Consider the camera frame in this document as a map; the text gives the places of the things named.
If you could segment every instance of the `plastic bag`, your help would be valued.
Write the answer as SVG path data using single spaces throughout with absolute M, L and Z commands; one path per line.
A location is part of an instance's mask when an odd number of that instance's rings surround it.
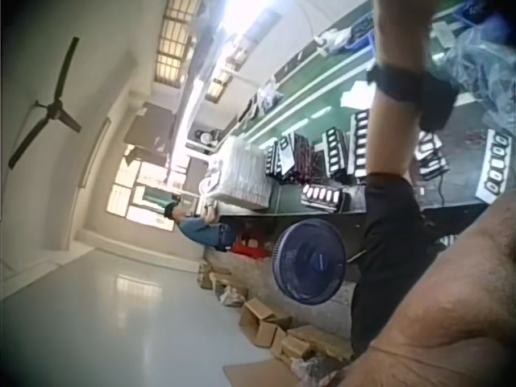
M 292 359 L 290 369 L 300 379 L 298 387 L 327 387 L 345 365 L 330 357 L 314 356 L 308 360 Z
M 224 306 L 234 307 L 242 306 L 246 302 L 245 297 L 239 293 L 236 288 L 230 285 L 226 286 L 224 293 L 218 297 L 218 300 Z
M 256 104 L 260 110 L 259 116 L 263 117 L 283 98 L 283 93 L 277 91 L 276 78 L 272 77 L 269 82 L 258 89 L 256 93 Z
M 493 29 L 499 21 L 490 19 L 463 33 L 446 54 L 439 70 L 480 102 L 493 121 L 516 135 L 516 50 L 493 43 Z
M 315 43 L 318 44 L 317 51 L 322 56 L 337 55 L 344 49 L 352 34 L 351 28 L 337 30 L 332 28 L 323 32 L 320 36 L 315 36 Z

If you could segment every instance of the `factory floor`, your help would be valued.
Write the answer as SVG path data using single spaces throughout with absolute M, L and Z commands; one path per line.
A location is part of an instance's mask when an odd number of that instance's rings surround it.
M 328 333 L 349 338 L 351 335 L 351 299 L 355 284 L 345 282 L 339 292 L 329 301 L 319 306 L 298 304 L 278 289 L 274 282 L 270 258 L 253 260 L 231 252 L 209 250 L 205 258 L 216 266 L 229 268 L 234 276 L 249 288 L 251 297 L 265 303 L 279 306 L 294 317 L 296 325 L 312 324 Z
M 227 387 L 224 365 L 271 358 L 195 273 L 106 252 L 49 273 L 1 312 L 2 385 Z

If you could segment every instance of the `clear plastic wrap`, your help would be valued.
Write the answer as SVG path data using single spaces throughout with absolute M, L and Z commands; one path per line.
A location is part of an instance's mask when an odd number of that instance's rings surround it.
M 282 98 L 283 93 L 277 91 L 276 78 L 272 77 L 256 93 L 256 104 L 259 108 L 260 117 L 265 116 Z
M 492 20 L 464 32 L 439 71 L 472 93 L 499 127 L 516 135 L 516 50 L 493 42 L 501 41 L 500 30 Z
M 268 207 L 272 184 L 265 176 L 265 154 L 255 145 L 234 136 L 227 138 L 212 156 L 210 179 L 210 188 L 202 192 L 207 198 L 248 210 Z
M 344 28 L 343 30 L 332 28 L 323 32 L 320 36 L 315 36 L 314 40 L 318 44 L 318 53 L 322 56 L 340 54 L 345 49 L 351 34 L 351 28 Z

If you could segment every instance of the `blue fan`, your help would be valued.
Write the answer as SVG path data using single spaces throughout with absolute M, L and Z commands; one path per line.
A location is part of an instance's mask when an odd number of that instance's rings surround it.
M 285 296 L 304 305 L 319 305 L 332 298 L 344 281 L 346 263 L 339 232 L 321 219 L 289 227 L 273 252 L 277 286 Z

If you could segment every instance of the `electrical cable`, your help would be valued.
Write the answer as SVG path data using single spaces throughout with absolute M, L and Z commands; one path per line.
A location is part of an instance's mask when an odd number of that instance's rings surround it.
M 313 8 L 315 8 L 316 10 L 318 10 L 320 12 L 321 15 L 323 15 L 327 19 L 328 23 L 331 23 L 332 18 L 326 13 L 326 11 L 317 2 L 312 2 L 311 0 L 306 0 L 306 1 L 309 2 Z
M 439 151 L 437 149 L 437 143 L 435 142 L 435 133 L 432 132 L 431 134 L 432 134 L 432 143 L 434 145 L 434 150 L 432 152 L 437 157 L 437 160 L 439 161 L 439 165 L 440 165 Z M 446 200 L 444 199 L 444 195 L 443 195 L 443 183 L 444 183 L 444 173 L 441 173 L 441 175 L 439 176 L 439 184 L 437 186 L 437 192 L 439 193 L 439 196 L 441 198 L 441 207 L 444 207 L 446 204 Z
M 314 37 L 315 37 L 314 25 L 312 24 L 312 21 L 310 20 L 310 16 L 308 15 L 308 12 L 306 12 L 306 8 L 303 5 L 302 0 L 297 0 L 296 3 L 298 4 L 298 6 L 301 9 L 302 13 L 305 15 L 305 19 L 308 22 L 308 26 L 310 28 L 311 38 L 314 39 Z

